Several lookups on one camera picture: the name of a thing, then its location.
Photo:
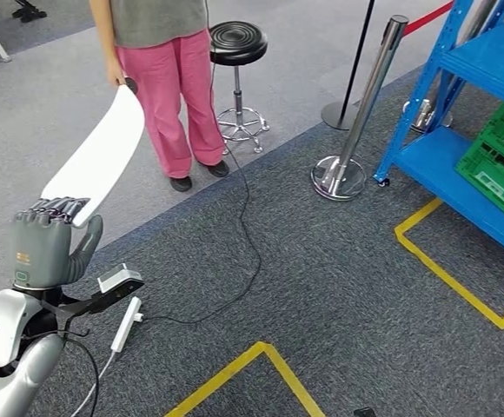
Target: stool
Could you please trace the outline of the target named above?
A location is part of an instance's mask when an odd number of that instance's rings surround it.
[[[217,117],[218,122],[223,129],[222,135],[225,144],[230,142],[243,142],[252,139],[256,147],[257,154],[261,152],[258,136],[269,130],[267,123],[260,113],[255,109],[242,106],[242,91],[239,68],[243,65],[255,63],[265,55],[267,50],[267,36],[260,28],[252,23],[246,22],[224,22],[216,24],[211,28],[212,48],[210,58],[212,63],[230,66],[234,68],[235,89],[233,91],[235,107],[222,112]],[[228,122],[230,116],[235,122]],[[258,125],[257,129],[251,126]]]

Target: white power adapter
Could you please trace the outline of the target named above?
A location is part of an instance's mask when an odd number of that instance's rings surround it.
[[[127,308],[125,316],[122,317],[121,325],[119,326],[117,334],[115,335],[115,339],[113,340],[111,344],[111,350],[115,353],[119,353],[125,346],[125,342],[127,341],[129,333],[130,333],[132,324],[135,321],[142,321],[142,314],[138,313],[140,306],[142,305],[142,302],[140,301],[138,297],[132,297],[130,304]]]

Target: silver stanchion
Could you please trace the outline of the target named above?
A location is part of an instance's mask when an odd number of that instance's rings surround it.
[[[470,41],[480,34],[481,28],[483,27],[484,23],[489,17],[490,13],[497,3],[497,0],[482,0],[476,14],[472,18],[471,23],[466,28],[465,35],[459,42],[459,44],[463,44]],[[452,86],[456,80],[456,77],[448,77],[446,80],[446,85]],[[434,86],[427,98],[425,98],[422,101],[420,109],[418,110],[416,117],[414,119],[414,122],[411,125],[411,129],[418,132],[424,133],[428,129],[428,126],[431,123],[431,120],[435,114],[435,108],[437,100],[437,86]],[[403,106],[403,113],[406,110],[406,107],[409,102],[405,103]],[[448,128],[452,124],[452,115],[451,112],[447,113],[442,123],[443,126]]]
[[[352,155],[372,113],[378,93],[407,23],[407,18],[395,15],[387,24],[382,46],[366,84],[358,114],[341,153],[339,156],[323,158],[312,169],[312,181],[318,194],[329,200],[344,201],[358,195],[364,189],[366,173],[360,164],[353,160]]]

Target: yellow floor marking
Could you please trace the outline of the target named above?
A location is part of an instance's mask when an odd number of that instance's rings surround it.
[[[272,345],[265,345],[265,354],[273,362],[285,382],[311,417],[324,417],[325,414]]]
[[[493,311],[492,309],[489,308],[483,302],[480,301],[475,295],[463,287],[460,282],[449,275],[445,269],[437,265],[434,260],[431,259],[429,256],[422,252],[418,246],[415,245],[414,243],[411,242],[410,240],[407,239],[405,236],[406,232],[410,230],[411,228],[413,228],[418,223],[428,217],[428,215],[430,215],[440,205],[441,205],[441,200],[438,198],[428,202],[427,205],[421,208],[416,213],[411,215],[404,222],[395,227],[395,236],[400,244],[408,249],[409,252],[413,253],[418,259],[422,261],[422,263],[426,265],[433,273],[439,276],[440,278],[443,280],[446,284],[454,289],[465,300],[468,301],[474,308],[476,308],[477,310],[483,314],[488,320],[493,322],[493,324],[498,326],[499,328],[504,329],[504,317],[499,316],[499,314]]]
[[[211,380],[202,385],[184,401],[166,414],[165,417],[182,417],[187,415],[223,384],[230,380],[233,376],[242,371],[246,365],[254,361],[260,354],[266,354],[311,416],[325,417],[325,414],[274,346],[263,341],[255,343],[246,352],[221,369]]]

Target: red barrier rope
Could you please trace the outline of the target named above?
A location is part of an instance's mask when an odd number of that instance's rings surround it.
[[[439,9],[434,10],[433,12],[429,13],[428,15],[425,15],[424,17],[421,17],[421,18],[419,18],[418,20],[415,20],[414,22],[412,22],[412,23],[409,23],[405,28],[405,31],[403,34],[403,36],[409,35],[415,30],[420,29],[422,26],[424,26],[425,24],[428,24],[431,21],[435,20],[435,19],[437,19],[437,18],[438,18],[438,17],[440,17],[440,16],[441,16],[444,13],[447,13],[449,10],[450,10],[452,7],[453,3],[455,3],[455,2],[454,1],[450,1],[447,4],[443,4],[442,7],[439,8]]]

